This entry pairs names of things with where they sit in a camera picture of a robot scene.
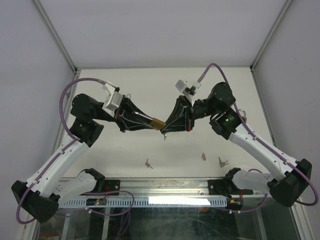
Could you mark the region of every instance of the white floor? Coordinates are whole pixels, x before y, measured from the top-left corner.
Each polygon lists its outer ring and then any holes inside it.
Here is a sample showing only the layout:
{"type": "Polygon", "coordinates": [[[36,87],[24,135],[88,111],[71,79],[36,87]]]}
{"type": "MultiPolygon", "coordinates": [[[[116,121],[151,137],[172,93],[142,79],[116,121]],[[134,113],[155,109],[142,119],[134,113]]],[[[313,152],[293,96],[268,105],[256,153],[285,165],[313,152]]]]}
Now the white floor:
{"type": "MultiPolygon", "coordinates": [[[[131,100],[151,117],[166,121],[180,95],[175,88],[181,80],[195,81],[204,68],[149,68],[82,70],[81,78],[108,80],[120,87],[120,93],[131,94],[131,100]]],[[[224,68],[238,107],[247,112],[248,123],[267,141],[271,141],[267,123],[249,68],[224,68]]],[[[217,69],[211,69],[198,91],[205,99],[213,86],[223,79],[217,69]]],[[[103,102],[105,92],[95,82],[81,82],[76,94],[85,93],[103,102]]],[[[71,126],[74,117],[68,120],[71,126]]],[[[222,177],[231,168],[257,168],[267,171],[240,147],[215,134],[209,118],[199,119],[191,132],[170,133],[164,141],[155,130],[126,133],[115,123],[104,124],[95,144],[67,171],[65,177],[75,177],[87,168],[94,168],[106,177],[222,177]],[[219,159],[229,162],[220,168],[219,159]]]]}

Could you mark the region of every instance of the metal rod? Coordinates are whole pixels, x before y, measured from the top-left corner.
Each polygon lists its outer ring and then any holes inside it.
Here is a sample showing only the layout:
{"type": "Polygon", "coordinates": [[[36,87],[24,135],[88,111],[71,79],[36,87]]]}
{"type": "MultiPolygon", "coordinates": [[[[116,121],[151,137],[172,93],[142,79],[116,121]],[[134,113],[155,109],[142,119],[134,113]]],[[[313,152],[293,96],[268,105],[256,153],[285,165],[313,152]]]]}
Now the metal rod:
{"type": "Polygon", "coordinates": [[[263,41],[263,44],[261,48],[258,51],[258,54],[256,55],[253,63],[251,64],[251,69],[255,69],[257,64],[259,63],[262,55],[264,54],[267,46],[271,42],[272,38],[274,37],[275,33],[277,32],[277,29],[280,25],[280,23],[284,20],[290,6],[295,0],[286,0],[285,3],[283,4],[278,16],[276,17],[271,29],[269,30],[268,34],[266,35],[266,38],[263,41]]]}
{"type": "Polygon", "coordinates": [[[73,60],[71,59],[67,49],[65,48],[61,38],[59,37],[53,23],[51,22],[50,18],[48,17],[48,14],[46,13],[43,5],[41,4],[40,0],[31,0],[35,10],[38,12],[41,20],[43,21],[45,27],[47,28],[47,30],[49,31],[49,34],[51,35],[54,43],[56,44],[56,46],[58,47],[59,51],[61,52],[63,58],[65,59],[65,61],[68,63],[69,67],[71,68],[71,70],[76,73],[77,72],[77,68],[75,66],[75,63],[73,62],[73,60]]]}

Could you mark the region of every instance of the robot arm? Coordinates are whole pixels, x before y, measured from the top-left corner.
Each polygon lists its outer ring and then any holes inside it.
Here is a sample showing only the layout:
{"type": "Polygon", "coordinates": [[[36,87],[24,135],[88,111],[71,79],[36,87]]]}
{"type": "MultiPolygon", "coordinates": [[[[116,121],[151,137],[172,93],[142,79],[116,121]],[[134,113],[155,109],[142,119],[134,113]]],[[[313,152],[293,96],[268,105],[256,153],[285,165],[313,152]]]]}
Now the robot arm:
{"type": "Polygon", "coordinates": [[[233,168],[223,178],[223,184],[215,185],[214,190],[226,197],[231,197],[230,193],[236,189],[256,190],[271,194],[278,203],[291,207],[307,188],[308,183],[288,164],[296,167],[310,179],[311,163],[306,159],[297,161],[285,154],[247,125],[248,129],[255,133],[255,137],[252,137],[242,123],[243,120],[231,108],[236,99],[230,86],[225,82],[215,85],[208,98],[198,100],[194,100],[197,89],[194,85],[191,88],[187,88],[186,85],[182,88],[180,86],[182,83],[179,81],[176,87],[183,95],[177,98],[175,107],[166,121],[166,126],[161,129],[161,133],[189,132],[193,129],[196,119],[210,116],[209,124],[215,133],[246,150],[270,172],[256,173],[233,168]],[[270,149],[284,157],[285,162],[270,149]]]}
{"type": "Polygon", "coordinates": [[[115,122],[121,132],[160,130],[165,126],[165,122],[144,114],[110,82],[106,82],[102,88],[107,93],[105,102],[98,102],[86,94],[79,94],[72,101],[70,113],[76,118],[69,130],[78,140],[67,135],[60,147],[35,174],[26,182],[17,180],[11,187],[21,207],[40,223],[49,220],[59,205],[74,197],[103,190],[105,176],[93,168],[83,170],[77,178],[68,182],[59,182],[70,166],[100,136],[104,126],[94,119],[115,122]]]}

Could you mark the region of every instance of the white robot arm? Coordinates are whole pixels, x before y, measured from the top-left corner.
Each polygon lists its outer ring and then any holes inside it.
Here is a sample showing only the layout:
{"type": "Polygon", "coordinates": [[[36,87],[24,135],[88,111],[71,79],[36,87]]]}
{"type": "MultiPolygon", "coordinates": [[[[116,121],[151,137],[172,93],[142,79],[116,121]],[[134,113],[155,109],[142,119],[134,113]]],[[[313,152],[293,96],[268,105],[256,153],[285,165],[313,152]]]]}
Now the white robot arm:
{"type": "MultiPolygon", "coordinates": [[[[256,134],[240,115],[228,82],[216,84],[208,98],[195,100],[199,86],[199,81],[191,87],[178,81],[176,87],[183,95],[177,98],[161,133],[189,132],[195,126],[195,120],[210,116],[209,124],[216,134],[246,150],[269,171],[259,173],[233,168],[223,182],[213,185],[215,192],[231,197],[235,190],[256,190],[271,194],[278,203],[291,207],[310,183],[311,163],[306,159],[297,161],[256,134]]],[[[313,204],[318,202],[317,194],[315,196],[313,204]]]]}

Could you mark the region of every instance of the glass panel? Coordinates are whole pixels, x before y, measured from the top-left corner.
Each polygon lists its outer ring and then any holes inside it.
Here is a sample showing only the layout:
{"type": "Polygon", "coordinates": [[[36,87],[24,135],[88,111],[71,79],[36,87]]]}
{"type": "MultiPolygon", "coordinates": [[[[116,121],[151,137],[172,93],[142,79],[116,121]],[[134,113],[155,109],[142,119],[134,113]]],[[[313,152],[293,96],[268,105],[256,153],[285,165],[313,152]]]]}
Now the glass panel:
{"type": "MultiPolygon", "coordinates": [[[[245,199],[243,207],[256,206],[260,201],[261,198],[245,199]]],[[[115,214],[125,208],[95,210],[115,214]]],[[[35,239],[40,240],[300,239],[290,208],[272,199],[259,211],[241,214],[203,207],[137,207],[130,210],[130,216],[104,217],[88,214],[85,209],[65,208],[41,224],[38,234],[35,239]]]]}

